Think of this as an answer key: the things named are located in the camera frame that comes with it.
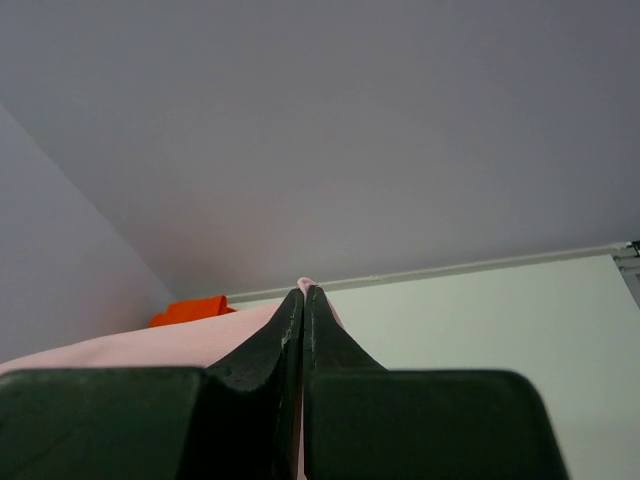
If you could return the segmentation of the pink t-shirt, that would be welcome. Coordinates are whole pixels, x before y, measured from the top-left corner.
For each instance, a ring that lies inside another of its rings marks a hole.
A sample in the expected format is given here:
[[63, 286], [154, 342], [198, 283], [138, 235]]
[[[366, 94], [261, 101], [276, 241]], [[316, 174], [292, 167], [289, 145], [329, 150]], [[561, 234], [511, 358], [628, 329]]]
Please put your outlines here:
[[[293, 289], [301, 291], [304, 298], [299, 355], [300, 417], [304, 381], [304, 306], [307, 291], [312, 286], [317, 285], [303, 279]], [[264, 327], [282, 301], [219, 317], [100, 337], [30, 355], [4, 363], [1, 379], [5, 374], [30, 369], [206, 368]]]

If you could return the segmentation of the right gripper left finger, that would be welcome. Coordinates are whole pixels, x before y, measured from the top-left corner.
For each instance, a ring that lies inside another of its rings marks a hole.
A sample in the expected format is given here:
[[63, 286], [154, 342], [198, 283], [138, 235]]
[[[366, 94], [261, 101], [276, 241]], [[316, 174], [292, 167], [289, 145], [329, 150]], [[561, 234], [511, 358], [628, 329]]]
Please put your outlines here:
[[303, 294], [206, 368], [30, 369], [1, 379], [5, 479], [293, 479]]

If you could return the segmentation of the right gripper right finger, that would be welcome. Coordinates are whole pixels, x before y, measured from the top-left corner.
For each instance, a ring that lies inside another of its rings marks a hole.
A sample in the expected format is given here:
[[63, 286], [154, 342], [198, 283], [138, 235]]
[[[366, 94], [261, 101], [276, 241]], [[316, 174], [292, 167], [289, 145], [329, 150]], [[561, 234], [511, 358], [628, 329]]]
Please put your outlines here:
[[304, 306], [309, 479], [566, 479], [544, 402], [508, 370], [389, 370], [318, 286]]

